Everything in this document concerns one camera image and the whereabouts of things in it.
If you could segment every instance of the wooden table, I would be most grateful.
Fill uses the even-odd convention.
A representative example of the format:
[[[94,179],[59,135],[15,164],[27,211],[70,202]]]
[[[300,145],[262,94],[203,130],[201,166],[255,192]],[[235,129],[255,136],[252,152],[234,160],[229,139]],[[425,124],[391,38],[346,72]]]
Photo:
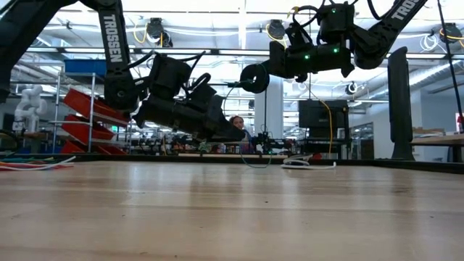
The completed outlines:
[[[463,154],[461,152],[464,146],[464,134],[432,136],[425,138],[414,138],[411,142],[413,146],[446,146],[452,150],[452,161],[462,162]]]
[[[0,172],[0,260],[464,260],[463,188],[375,167]]]

